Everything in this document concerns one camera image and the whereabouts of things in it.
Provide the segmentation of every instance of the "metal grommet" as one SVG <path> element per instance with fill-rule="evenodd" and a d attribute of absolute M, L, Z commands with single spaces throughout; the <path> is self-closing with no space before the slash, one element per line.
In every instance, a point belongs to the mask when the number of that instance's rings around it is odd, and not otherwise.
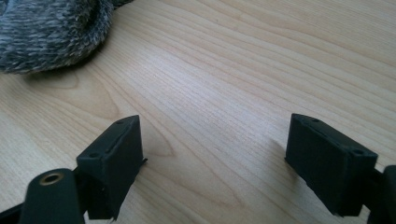
<path fill-rule="evenodd" d="M 39 184 L 41 186 L 48 186 L 59 182 L 61 179 L 64 178 L 64 174 L 62 173 L 51 173 L 44 175 L 41 179 Z"/>

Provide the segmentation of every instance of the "knitted sweater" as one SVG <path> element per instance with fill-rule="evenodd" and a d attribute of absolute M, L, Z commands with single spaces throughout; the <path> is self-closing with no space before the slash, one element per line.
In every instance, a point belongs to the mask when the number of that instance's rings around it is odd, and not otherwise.
<path fill-rule="evenodd" d="M 114 8 L 132 0 L 0 0 L 0 71 L 77 63 L 105 40 Z"/>

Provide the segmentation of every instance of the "light wood surface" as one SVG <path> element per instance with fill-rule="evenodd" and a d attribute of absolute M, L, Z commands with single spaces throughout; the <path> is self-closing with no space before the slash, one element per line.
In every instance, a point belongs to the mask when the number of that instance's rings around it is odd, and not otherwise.
<path fill-rule="evenodd" d="M 365 223 L 284 162 L 291 113 L 396 163 L 393 0 L 135 0 L 89 62 L 0 75 L 0 210 L 138 114 L 148 163 L 116 223 Z"/>

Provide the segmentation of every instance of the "wood grain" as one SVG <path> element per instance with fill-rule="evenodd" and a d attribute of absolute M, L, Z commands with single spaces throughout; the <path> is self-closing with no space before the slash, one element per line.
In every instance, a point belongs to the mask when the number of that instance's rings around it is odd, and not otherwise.
<path fill-rule="evenodd" d="M 139 114 L 148 163 L 117 223 L 365 223 L 284 162 L 291 113 L 396 163 L 394 1 L 135 0 L 88 62 L 0 75 L 0 210 Z"/>

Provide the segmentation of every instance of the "black plastic part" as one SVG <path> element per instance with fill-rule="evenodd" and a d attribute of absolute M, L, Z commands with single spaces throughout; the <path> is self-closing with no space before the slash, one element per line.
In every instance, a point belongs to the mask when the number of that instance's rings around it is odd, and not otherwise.
<path fill-rule="evenodd" d="M 16 206 L 13 206 L 12 208 L 9 208 L 8 210 L 2 212 L 0 214 L 0 223 L 1 224 L 16 224 L 20 221 L 21 217 L 21 209 L 22 209 L 23 203 L 20 203 Z"/>
<path fill-rule="evenodd" d="M 365 198 L 365 205 L 371 210 L 367 223 L 396 224 L 396 166 L 386 167 L 384 174 L 371 178 L 370 183 L 366 186 L 370 197 Z"/>
<path fill-rule="evenodd" d="M 31 223 L 83 223 L 75 177 L 71 170 L 48 171 L 30 182 L 20 224 Z"/>
<path fill-rule="evenodd" d="M 113 123 L 77 157 L 78 178 L 89 180 L 90 219 L 117 219 L 144 162 L 138 116 Z"/>
<path fill-rule="evenodd" d="M 286 161 L 338 216 L 358 216 L 377 154 L 326 123 L 293 114 Z"/>
<path fill-rule="evenodd" d="M 77 158 L 78 168 L 48 171 L 30 183 L 26 199 L 0 213 L 0 224 L 83 223 L 117 218 L 143 158 L 138 116 L 120 119 Z"/>

